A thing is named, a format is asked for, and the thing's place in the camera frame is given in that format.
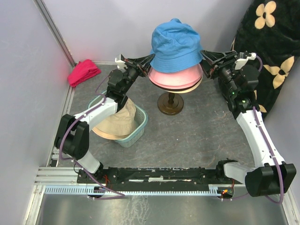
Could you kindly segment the pink bucket hat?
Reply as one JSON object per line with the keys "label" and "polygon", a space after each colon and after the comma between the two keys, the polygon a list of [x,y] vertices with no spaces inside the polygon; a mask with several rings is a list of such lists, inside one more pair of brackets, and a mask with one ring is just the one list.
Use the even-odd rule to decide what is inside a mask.
{"label": "pink bucket hat", "polygon": [[152,68],[148,74],[150,81],[172,86],[195,82],[202,76],[203,71],[199,64],[175,73],[162,73]]}
{"label": "pink bucket hat", "polygon": [[188,83],[188,84],[182,84],[182,85],[178,85],[178,86],[172,86],[172,85],[165,85],[165,84],[159,84],[159,83],[156,83],[156,82],[153,82],[153,81],[151,81],[151,83],[152,84],[154,84],[154,85],[156,85],[156,86],[161,86],[161,87],[165,87],[165,88],[171,88],[171,89],[175,89],[175,88],[186,88],[186,87],[190,87],[190,86],[192,86],[193,84],[195,84],[196,82],[198,82],[198,81],[195,81],[195,82],[191,82],[191,83]]}

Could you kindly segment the blue bucket hat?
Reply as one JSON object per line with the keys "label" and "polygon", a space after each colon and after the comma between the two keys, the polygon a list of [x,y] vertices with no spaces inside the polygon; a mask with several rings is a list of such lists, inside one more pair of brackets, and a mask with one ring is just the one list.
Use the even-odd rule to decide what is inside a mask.
{"label": "blue bucket hat", "polygon": [[190,25],[173,18],[158,25],[151,37],[152,68],[162,73],[176,73],[203,60],[201,37]]}

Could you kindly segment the beige bottom hat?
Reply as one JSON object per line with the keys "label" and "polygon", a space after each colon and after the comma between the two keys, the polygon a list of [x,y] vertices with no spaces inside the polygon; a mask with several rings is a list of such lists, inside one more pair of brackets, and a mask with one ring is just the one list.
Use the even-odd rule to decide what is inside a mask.
{"label": "beige bottom hat", "polygon": [[104,139],[124,139],[136,129],[134,121],[135,113],[136,106],[134,102],[128,98],[120,111],[104,119],[97,124],[92,131]]}

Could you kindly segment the light blue plastic basket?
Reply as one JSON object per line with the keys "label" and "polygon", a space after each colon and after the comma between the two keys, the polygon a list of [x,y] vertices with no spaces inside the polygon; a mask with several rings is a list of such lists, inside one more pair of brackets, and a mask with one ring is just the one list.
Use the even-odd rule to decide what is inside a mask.
{"label": "light blue plastic basket", "polygon": [[119,143],[122,147],[129,148],[132,146],[144,133],[144,128],[148,122],[147,113],[136,104],[136,113],[135,113],[135,125],[136,129],[126,138],[120,140],[114,140]]}

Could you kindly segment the cream bucket hat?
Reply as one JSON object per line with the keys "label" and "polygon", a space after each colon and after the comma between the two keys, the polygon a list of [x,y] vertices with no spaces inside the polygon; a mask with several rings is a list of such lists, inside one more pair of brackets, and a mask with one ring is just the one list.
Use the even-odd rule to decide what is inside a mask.
{"label": "cream bucket hat", "polygon": [[169,92],[170,92],[170,93],[177,93],[177,94],[184,94],[184,93],[192,92],[192,91],[194,91],[196,88],[198,88],[198,86],[201,84],[202,80],[203,80],[203,78],[201,78],[201,79],[199,80],[199,82],[196,83],[193,87],[190,87],[190,88],[188,88],[188,89],[186,89],[186,90],[178,90],[178,91],[171,90],[171,91],[169,91]]}

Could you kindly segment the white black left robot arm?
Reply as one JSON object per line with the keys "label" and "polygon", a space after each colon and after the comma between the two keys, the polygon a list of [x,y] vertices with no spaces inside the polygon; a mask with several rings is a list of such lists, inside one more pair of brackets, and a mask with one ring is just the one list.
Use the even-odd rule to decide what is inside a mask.
{"label": "white black left robot arm", "polygon": [[130,59],[120,54],[116,58],[117,69],[112,70],[106,93],[100,93],[101,102],[77,114],[65,114],[60,119],[54,139],[54,146],[59,150],[59,158],[73,159],[94,182],[100,182],[104,177],[103,164],[89,151],[90,131],[104,119],[119,112],[128,100],[127,92],[138,77],[146,77],[151,69],[150,63],[155,55]]}

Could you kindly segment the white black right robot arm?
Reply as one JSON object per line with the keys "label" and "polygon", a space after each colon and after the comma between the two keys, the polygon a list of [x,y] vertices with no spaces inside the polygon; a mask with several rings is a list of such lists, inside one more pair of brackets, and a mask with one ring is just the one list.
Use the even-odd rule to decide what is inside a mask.
{"label": "white black right robot arm", "polygon": [[294,164],[288,164],[275,147],[264,125],[262,113],[254,90],[263,62],[255,52],[210,52],[200,51],[200,62],[207,78],[217,79],[229,111],[241,127],[254,157],[253,168],[235,160],[220,161],[215,178],[220,183],[230,179],[246,186],[252,197],[278,195],[283,202],[296,175]]}

